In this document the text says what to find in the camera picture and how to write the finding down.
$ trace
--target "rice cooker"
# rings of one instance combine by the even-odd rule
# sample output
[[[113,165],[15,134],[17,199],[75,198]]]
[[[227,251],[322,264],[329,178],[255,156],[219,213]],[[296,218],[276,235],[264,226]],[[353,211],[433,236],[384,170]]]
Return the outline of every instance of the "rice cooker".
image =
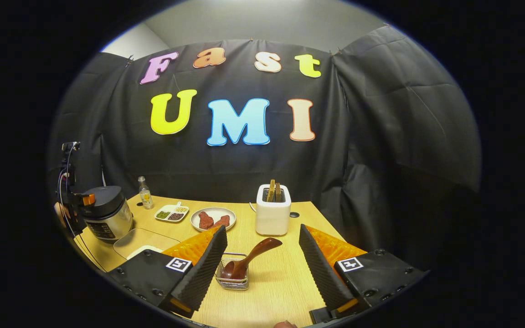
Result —
[[[79,206],[78,211],[96,238],[108,242],[118,241],[131,230],[133,213],[121,187],[96,187],[83,194],[94,194],[94,204]]]

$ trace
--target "blue letter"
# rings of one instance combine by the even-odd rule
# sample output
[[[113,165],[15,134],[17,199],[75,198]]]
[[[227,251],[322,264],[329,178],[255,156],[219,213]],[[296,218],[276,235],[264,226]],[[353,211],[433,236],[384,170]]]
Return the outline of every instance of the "blue letter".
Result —
[[[246,102],[240,116],[232,108],[226,99],[213,100],[208,104],[212,110],[212,136],[206,142],[210,146],[222,146],[226,144],[226,138],[222,135],[222,126],[232,140],[238,143],[244,127],[248,126],[244,143],[247,145],[266,145],[271,139],[265,132],[264,114],[269,102],[267,99],[254,98]]]

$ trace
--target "colorful foam letter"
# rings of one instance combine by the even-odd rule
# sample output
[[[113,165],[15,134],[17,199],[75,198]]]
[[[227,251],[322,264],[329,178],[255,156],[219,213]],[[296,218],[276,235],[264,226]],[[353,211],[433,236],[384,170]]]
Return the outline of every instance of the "colorful foam letter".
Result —
[[[198,59],[194,61],[194,67],[202,68],[208,65],[220,65],[225,61],[224,48],[210,48],[198,54]]]
[[[165,120],[167,101],[171,99],[171,93],[163,93],[151,98],[153,108],[151,109],[151,128],[158,134],[172,134],[180,132],[190,120],[191,99],[198,92],[193,89],[182,90],[177,93],[180,99],[180,113],[173,122]]]
[[[163,73],[167,68],[167,65],[169,65],[169,60],[174,60],[177,58],[177,56],[179,56],[179,54],[176,51],[172,52],[171,54],[151,58],[149,60],[149,68],[145,73],[145,77],[141,79],[140,84],[150,83],[159,79],[157,71]]]
[[[276,73],[281,70],[281,64],[279,63],[281,58],[277,54],[262,51],[256,54],[255,58],[257,61],[254,62],[254,66],[259,71]]]
[[[246,127],[246,135],[242,139],[244,143],[247,145],[268,144],[271,141],[265,131],[265,110],[268,104],[267,99],[250,99],[246,102],[240,116],[237,116],[228,100],[211,101],[208,107],[212,110],[212,136],[206,143],[210,146],[225,145],[226,138],[222,135],[222,127],[224,127],[232,143],[236,144]]]
[[[313,69],[313,64],[319,65],[319,60],[313,59],[313,56],[306,54],[306,55],[299,55],[295,56],[295,60],[299,61],[299,70],[303,75],[307,77],[320,77],[321,72],[316,71]]]
[[[315,133],[311,131],[309,108],[313,102],[307,99],[290,99],[287,104],[293,109],[293,132],[289,137],[295,141],[311,141]]]

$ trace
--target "black fabric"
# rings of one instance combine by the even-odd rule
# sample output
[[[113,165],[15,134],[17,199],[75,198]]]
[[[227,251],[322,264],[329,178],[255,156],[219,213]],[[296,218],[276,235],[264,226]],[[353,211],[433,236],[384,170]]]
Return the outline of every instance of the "black fabric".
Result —
[[[196,54],[216,46],[225,48],[224,63],[192,66]],[[179,57],[159,79],[140,85],[149,59],[174,51]],[[282,70],[258,71],[260,51],[279,54]],[[321,62],[315,65],[321,77],[299,71],[294,56],[302,54]],[[479,188],[479,134],[463,92],[431,54],[392,27],[333,56],[304,46],[225,40],[125,62],[99,54],[87,69],[102,74],[88,81],[85,69],[60,108],[50,148],[56,153],[48,163],[60,162],[61,143],[81,141],[77,187],[102,185],[102,167],[107,184],[121,186],[127,198],[143,175],[153,195],[245,203],[255,200],[259,185],[276,179],[292,201],[312,201],[348,242],[366,251],[387,249],[421,270],[435,265],[455,224],[442,213],[463,205],[448,201],[452,190]],[[186,89],[197,91],[186,127],[173,135],[152,131],[152,97],[172,94],[166,120],[173,121],[177,92]],[[228,138],[226,145],[208,146],[208,103],[227,99],[240,114],[252,98],[270,102],[270,143]],[[312,141],[289,138],[287,100],[297,98],[313,102]]]

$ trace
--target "rice cooker lid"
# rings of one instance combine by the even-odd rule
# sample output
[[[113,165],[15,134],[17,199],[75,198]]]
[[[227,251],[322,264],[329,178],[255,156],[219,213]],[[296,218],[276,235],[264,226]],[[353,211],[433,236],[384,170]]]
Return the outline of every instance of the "rice cooker lid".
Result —
[[[81,208],[82,215],[89,218],[108,216],[116,212],[125,201],[125,195],[123,195],[122,189],[118,185],[88,189],[83,194],[94,194],[94,206]]]

